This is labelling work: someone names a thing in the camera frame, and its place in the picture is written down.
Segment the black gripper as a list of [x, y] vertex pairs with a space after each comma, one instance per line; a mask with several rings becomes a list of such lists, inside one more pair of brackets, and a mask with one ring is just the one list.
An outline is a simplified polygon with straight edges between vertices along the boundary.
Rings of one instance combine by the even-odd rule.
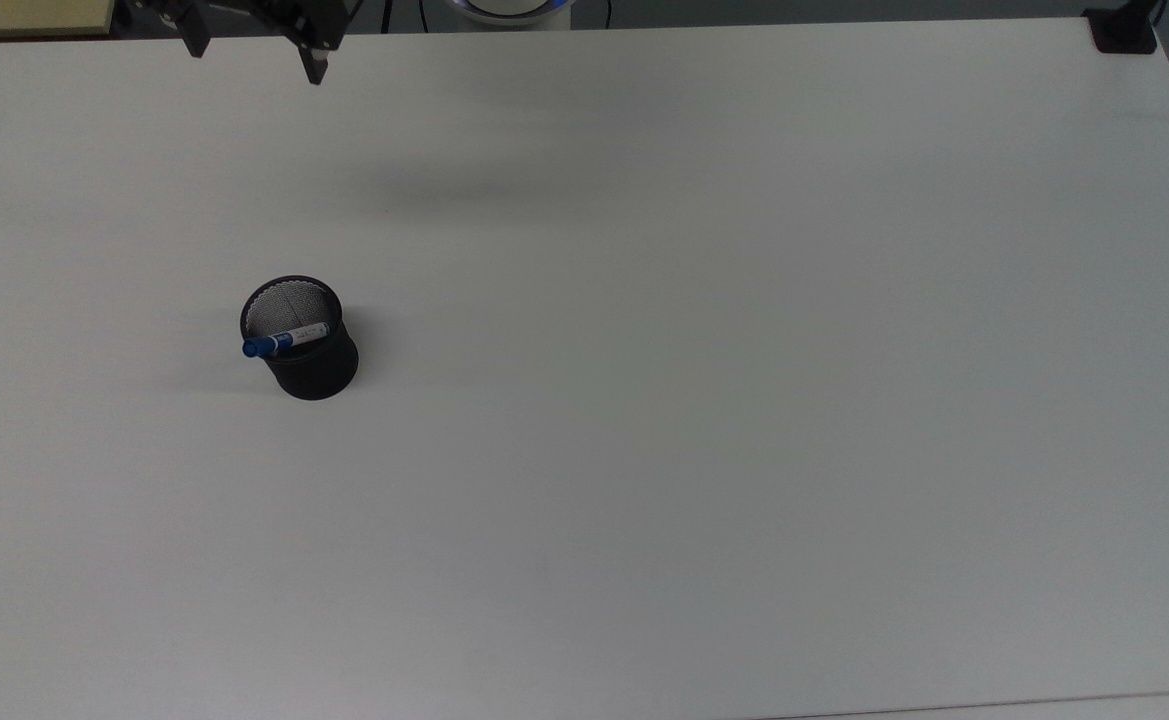
[[130, 18], [145, 15], [173, 29], [194, 58], [203, 58], [212, 32], [209, 12], [227, 12], [255, 20], [267, 32], [299, 47], [310, 85], [320, 86], [328, 72], [328, 55], [341, 46], [360, 1], [131, 1]]

